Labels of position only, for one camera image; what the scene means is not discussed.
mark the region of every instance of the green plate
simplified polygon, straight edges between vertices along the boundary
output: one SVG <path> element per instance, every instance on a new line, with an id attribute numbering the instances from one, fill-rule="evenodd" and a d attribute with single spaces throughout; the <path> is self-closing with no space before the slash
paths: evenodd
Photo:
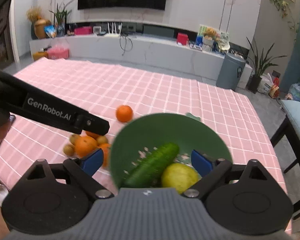
<path id="1" fill-rule="evenodd" d="M 180 153 L 191 155 L 201 151 L 214 158 L 232 162 L 231 154 L 223 140 L 205 124 L 179 114 L 151 114 L 127 124 L 116 136 L 110 156 L 110 173 L 114 184 L 120 188 L 127 174 L 140 160 L 140 152 L 152 152 L 154 147 L 173 142 Z"/>

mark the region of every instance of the green cucumber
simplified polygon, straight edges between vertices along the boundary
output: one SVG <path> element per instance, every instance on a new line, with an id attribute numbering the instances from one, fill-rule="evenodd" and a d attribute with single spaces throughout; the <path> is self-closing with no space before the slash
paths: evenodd
<path id="1" fill-rule="evenodd" d="M 163 171 L 179 154 L 179 146 L 175 143 L 167 143 L 144 158 L 140 164 L 132 170 L 122 187 L 143 188 L 150 187 L 154 180 L 159 179 Z"/>

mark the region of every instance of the trash can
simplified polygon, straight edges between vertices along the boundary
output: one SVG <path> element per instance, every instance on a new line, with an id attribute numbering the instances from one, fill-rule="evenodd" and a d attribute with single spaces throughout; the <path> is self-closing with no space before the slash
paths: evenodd
<path id="1" fill-rule="evenodd" d="M 234 54 L 227 53 L 217 79 L 216 86 L 224 89 L 236 89 L 246 61 Z"/>

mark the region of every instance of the pink tablecloth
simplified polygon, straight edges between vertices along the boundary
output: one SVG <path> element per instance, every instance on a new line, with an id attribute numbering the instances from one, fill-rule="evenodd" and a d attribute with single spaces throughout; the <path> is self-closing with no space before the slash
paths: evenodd
<path id="1" fill-rule="evenodd" d="M 115 119 L 117 106 L 127 104 L 134 117 L 171 112 L 200 116 L 217 132 L 234 163 L 258 159 L 286 190 L 269 137 L 248 98 L 196 80 L 184 79 L 120 65 L 43 58 L 16 77 L 75 104 L 110 122 L 110 142 L 124 126 Z M 0 148 L 0 179 L 8 188 L 39 158 L 61 163 L 70 133 L 17 116 Z M 115 192 L 109 172 L 100 169 L 94 178 Z"/>

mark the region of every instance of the hanging vine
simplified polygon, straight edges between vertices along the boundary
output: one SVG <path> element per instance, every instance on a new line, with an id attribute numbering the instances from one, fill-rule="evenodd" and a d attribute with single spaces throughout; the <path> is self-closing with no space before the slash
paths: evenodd
<path id="1" fill-rule="evenodd" d="M 281 12 L 281 18 L 284 19 L 288 16 L 288 13 L 290 14 L 290 18 L 292 21 L 288 21 L 289 29 L 294 30 L 296 33 L 299 31 L 299 23 L 296 23 L 292 16 L 292 12 L 289 7 L 289 3 L 287 3 L 285 0 L 270 0 L 276 7 L 278 11 Z"/>

